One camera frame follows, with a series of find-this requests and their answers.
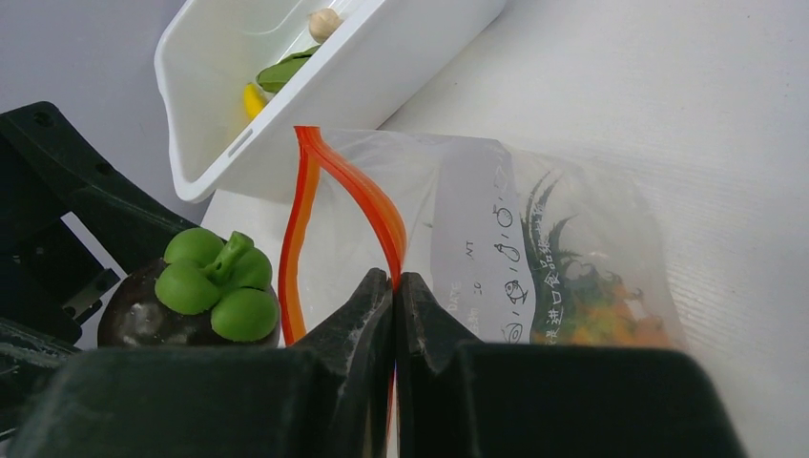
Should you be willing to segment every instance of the transparent plastic bag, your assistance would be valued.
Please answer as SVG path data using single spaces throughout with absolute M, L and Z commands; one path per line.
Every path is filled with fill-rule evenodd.
M 380 267 L 394 287 L 421 274 L 484 341 L 685 348 L 653 217 L 616 171 L 483 138 L 302 135 L 296 202 L 309 213 L 293 210 L 281 256 L 286 320 L 319 323 Z M 328 160 L 351 172 L 310 173 L 305 197 L 305 169 Z

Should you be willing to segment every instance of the white table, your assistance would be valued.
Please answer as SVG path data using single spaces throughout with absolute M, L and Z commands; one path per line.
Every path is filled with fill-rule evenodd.
M 809 4 L 515 1 L 383 129 L 578 145 L 656 211 L 674 301 L 753 456 L 809 449 Z M 288 207 L 203 220 L 278 258 Z

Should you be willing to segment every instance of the toy vegetable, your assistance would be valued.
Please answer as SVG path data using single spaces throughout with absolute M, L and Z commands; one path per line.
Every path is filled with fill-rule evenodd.
M 207 229 L 177 234 L 163 255 L 118 287 L 98 345 L 277 344 L 272 266 L 247 236 L 224 243 Z

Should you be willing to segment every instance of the white plastic bin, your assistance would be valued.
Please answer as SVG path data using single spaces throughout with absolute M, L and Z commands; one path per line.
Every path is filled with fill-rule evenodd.
M 157 85 L 177 195 L 216 189 L 287 201 L 298 124 L 375 129 L 503 9 L 507 0 L 188 0 L 163 33 Z M 308 14 L 345 22 L 249 122 L 242 92 L 265 67 L 316 43 Z

